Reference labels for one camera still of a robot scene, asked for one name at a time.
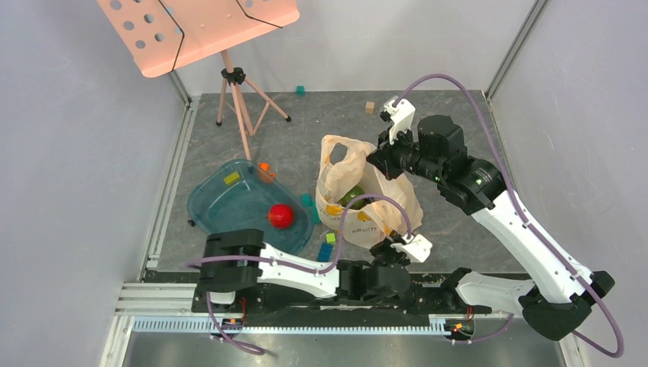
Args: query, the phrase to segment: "bag handle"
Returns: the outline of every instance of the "bag handle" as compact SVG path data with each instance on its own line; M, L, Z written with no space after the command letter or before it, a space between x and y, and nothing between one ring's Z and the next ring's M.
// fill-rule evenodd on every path
M324 171L325 167L332 166L331 153L338 144L347 148L345 157L338 163L348 163L347 160L350 159L350 156L353 154L361 154L366 157L374 149L371 147L371 144L364 141L338 135L324 135L324 138L322 138L322 151L319 154L319 176L322 175L322 171Z

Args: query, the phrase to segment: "gray speckled floor mat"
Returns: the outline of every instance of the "gray speckled floor mat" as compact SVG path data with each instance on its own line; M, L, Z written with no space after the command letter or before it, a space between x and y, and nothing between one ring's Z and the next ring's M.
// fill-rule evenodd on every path
M343 135L377 143L385 129L377 112L396 92L308 92L269 93L274 101L293 119L285 122L270 109L257 134L249 138L252 159L271 165L277 179L296 196L315 192L319 172L319 149L322 136ZM490 113L483 95L475 91L484 114ZM432 114L450 115L465 135L468 153L493 161L484 132L475 112L459 91L415 91L408 99L416 106L415 123ZM245 94L253 123L264 107L256 94ZM376 102L373 115L365 113L365 103ZM235 114L225 109L223 126L216 127L219 95L207 94L200 99L189 148L173 202L158 271L184 271L185 264L203 253L206 234L187 224L186 201L198 184L212 176L224 163L245 158ZM454 271L457 267L476 271L522 271L523 269L496 238L467 217L460 209L447 203L436 185L408 175L423 208L423 224L418 228L433 243L431 256L424 264L411 265L411 271ZM308 245L300 256L316 259L324 235L329 229L316 224ZM368 250L353 245L342 249L342 258L366 259Z

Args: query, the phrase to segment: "tripod leg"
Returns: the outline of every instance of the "tripod leg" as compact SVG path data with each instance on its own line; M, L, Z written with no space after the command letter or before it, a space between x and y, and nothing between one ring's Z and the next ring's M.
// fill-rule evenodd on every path
M223 85L221 86L221 102L219 103L219 116L216 118L216 126L222 125L222 108L225 104L226 93L227 93L227 79L223 78Z
M241 101L238 100L240 90L236 84L232 84L232 98L234 98L234 109L236 109L236 119L238 120L238 129L241 131L241 140L245 150L245 158L251 161L250 148L248 147L248 137L245 135L245 126L243 125L243 115L241 113Z
M280 109L279 106L277 106L277 104L272 99L270 99L270 97L268 97L267 94L264 93L264 91L261 90L261 88L259 88L256 84L254 84L253 81L250 80L250 78L246 77L245 82L249 86L251 86L252 89L254 89L254 91L259 94L259 96L263 97L263 99L265 99L266 102L270 103L270 106L272 106L273 109L276 109L277 112L279 112L279 114L282 115L284 119L286 119L286 121L290 122L290 120L292 120L290 116L287 113L285 113L282 109Z
M254 132L252 131L252 121L250 120L248 107L245 105L245 99L243 99L243 92L241 91L240 86L238 86L236 89L238 93L238 101L241 103L241 113L243 115L243 122L245 122L245 126L248 127L248 132L250 133L250 136L252 136L254 135Z

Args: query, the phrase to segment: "green fruit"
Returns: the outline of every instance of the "green fruit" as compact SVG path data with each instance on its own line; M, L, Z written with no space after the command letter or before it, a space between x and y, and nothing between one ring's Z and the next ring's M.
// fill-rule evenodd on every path
M340 199L340 201L338 201L338 204L340 204L342 206L346 206L351 200L353 200L354 197L360 196L363 193L365 193L365 192L359 186L354 186L352 189L350 189L350 191L348 191L346 193L346 195L344 195ZM365 199L358 200L355 203L353 203L353 206L351 207L351 209L359 210L360 208L365 206L365 204L366 204Z

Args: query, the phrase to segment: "wooden block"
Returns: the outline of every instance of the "wooden block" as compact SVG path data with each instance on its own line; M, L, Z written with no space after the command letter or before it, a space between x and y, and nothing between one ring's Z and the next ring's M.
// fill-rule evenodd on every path
M375 103L373 102L367 102L364 104L364 113L368 113L369 115L374 113L374 107L376 106Z

